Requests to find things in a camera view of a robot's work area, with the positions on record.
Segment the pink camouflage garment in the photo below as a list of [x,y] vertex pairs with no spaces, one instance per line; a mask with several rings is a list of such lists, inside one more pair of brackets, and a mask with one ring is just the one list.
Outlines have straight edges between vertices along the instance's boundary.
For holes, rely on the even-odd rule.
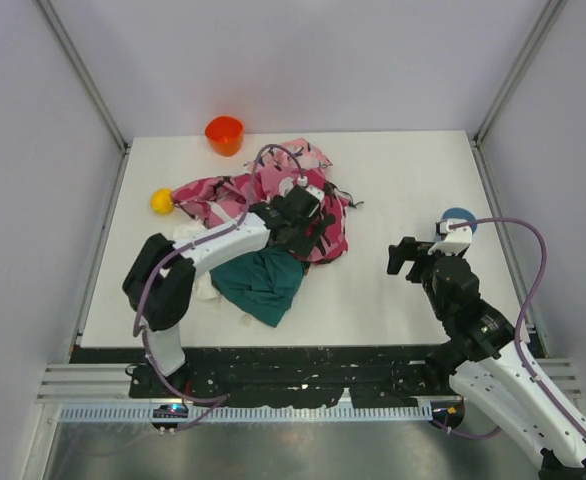
[[[327,227],[307,258],[312,264],[327,264],[348,251],[346,215],[355,203],[349,194],[327,180],[320,169],[307,169],[304,175],[310,186],[324,192],[321,215],[335,217],[335,223]],[[192,181],[173,190],[171,200],[175,207],[205,227],[213,228],[239,217],[247,204],[267,202],[288,193],[297,180],[295,167],[260,167],[254,175],[244,173]]]

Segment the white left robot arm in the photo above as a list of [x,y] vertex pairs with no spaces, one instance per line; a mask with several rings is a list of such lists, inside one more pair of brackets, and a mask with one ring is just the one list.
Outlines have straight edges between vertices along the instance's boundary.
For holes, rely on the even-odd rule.
[[307,259],[326,226],[325,194],[295,185],[284,196],[246,206],[240,215],[210,230],[179,240],[149,237],[126,275],[122,289],[135,312],[133,335],[162,376],[185,364],[179,323],[193,284],[203,274],[241,255],[278,245]]

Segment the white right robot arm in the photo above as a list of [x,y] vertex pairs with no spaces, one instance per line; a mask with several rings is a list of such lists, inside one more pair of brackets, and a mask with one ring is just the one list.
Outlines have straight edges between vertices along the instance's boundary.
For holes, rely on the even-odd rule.
[[388,253],[388,274],[412,265],[407,281],[422,287],[449,338],[429,353],[428,366],[524,451],[539,478],[586,479],[586,417],[481,297],[462,253],[413,237]]

